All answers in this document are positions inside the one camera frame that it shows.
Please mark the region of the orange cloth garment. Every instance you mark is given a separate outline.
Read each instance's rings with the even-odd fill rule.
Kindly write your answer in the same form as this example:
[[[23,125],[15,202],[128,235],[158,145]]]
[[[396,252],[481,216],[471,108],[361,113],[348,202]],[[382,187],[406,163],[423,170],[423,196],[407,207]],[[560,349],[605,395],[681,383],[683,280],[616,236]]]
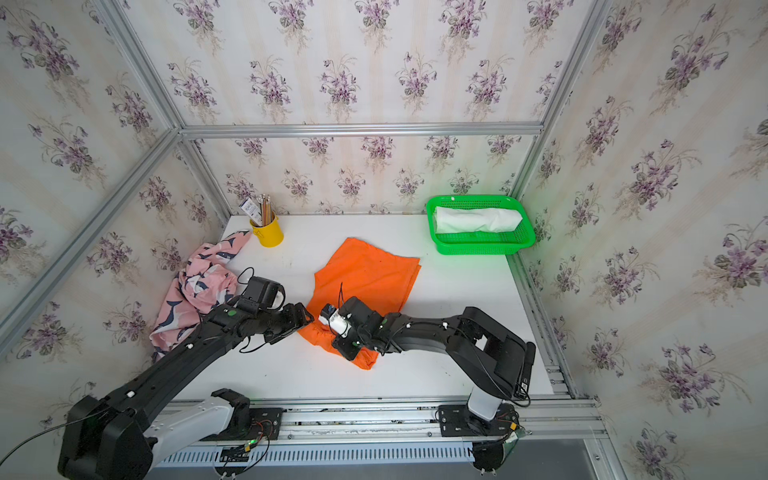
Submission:
[[[397,256],[356,238],[346,239],[314,274],[315,288],[307,307],[318,317],[328,304],[357,297],[380,313],[399,312],[421,269],[420,260]]]

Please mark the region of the pink patterned garment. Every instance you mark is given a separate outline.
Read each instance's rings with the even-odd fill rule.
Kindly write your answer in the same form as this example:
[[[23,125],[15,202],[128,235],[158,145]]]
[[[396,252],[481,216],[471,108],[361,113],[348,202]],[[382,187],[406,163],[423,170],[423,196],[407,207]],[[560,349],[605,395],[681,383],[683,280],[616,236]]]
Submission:
[[[182,264],[149,334],[155,361],[185,340],[202,317],[234,297],[237,275],[228,264],[251,237],[237,231],[217,243],[204,243]]]

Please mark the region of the white shorts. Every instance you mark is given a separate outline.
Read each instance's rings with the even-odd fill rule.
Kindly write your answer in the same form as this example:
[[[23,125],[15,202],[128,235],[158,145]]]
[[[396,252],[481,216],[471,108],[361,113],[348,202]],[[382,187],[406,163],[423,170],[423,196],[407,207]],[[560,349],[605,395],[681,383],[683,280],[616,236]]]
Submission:
[[[502,208],[461,210],[437,207],[433,218],[438,234],[512,232],[523,220],[520,212]]]

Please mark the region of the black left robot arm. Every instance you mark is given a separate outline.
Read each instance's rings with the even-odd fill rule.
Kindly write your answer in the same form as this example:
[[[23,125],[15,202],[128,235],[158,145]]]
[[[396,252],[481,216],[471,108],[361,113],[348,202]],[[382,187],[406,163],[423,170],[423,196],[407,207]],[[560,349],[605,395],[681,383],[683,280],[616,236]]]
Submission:
[[[284,287],[262,277],[242,294],[214,307],[178,346],[101,399],[86,396],[68,412],[58,472],[68,479],[142,479],[159,462],[228,428],[249,424],[246,397],[223,389],[163,426],[166,405],[218,358],[243,340],[275,344],[309,325],[301,303],[283,302]]]

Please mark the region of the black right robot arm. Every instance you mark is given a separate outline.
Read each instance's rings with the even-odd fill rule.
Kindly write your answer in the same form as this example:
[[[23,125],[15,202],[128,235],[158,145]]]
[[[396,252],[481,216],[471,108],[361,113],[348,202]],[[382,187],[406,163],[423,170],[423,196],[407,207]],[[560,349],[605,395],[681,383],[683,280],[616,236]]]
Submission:
[[[332,348],[348,361],[364,350],[380,356],[445,354],[485,394],[516,407],[531,404],[536,345],[477,307],[451,317],[418,318],[399,312],[382,315],[352,297],[338,308],[323,307],[320,321],[333,332]]]

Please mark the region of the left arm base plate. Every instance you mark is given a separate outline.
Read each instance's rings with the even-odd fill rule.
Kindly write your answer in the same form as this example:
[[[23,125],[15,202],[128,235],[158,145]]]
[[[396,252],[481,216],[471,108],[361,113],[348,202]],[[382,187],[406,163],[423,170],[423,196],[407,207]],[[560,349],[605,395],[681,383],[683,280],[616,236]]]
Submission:
[[[283,413],[281,408],[250,408],[247,415],[235,413],[225,430],[208,435],[202,441],[257,440],[260,437],[277,440]]]

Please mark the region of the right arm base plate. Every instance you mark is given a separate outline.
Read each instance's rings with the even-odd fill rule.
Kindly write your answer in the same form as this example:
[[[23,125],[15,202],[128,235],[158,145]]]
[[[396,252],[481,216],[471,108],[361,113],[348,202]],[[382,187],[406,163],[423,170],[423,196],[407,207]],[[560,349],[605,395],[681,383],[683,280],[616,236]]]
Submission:
[[[521,428],[511,403],[502,402],[490,420],[472,413],[466,404],[444,404],[436,411],[442,437],[501,437]]]

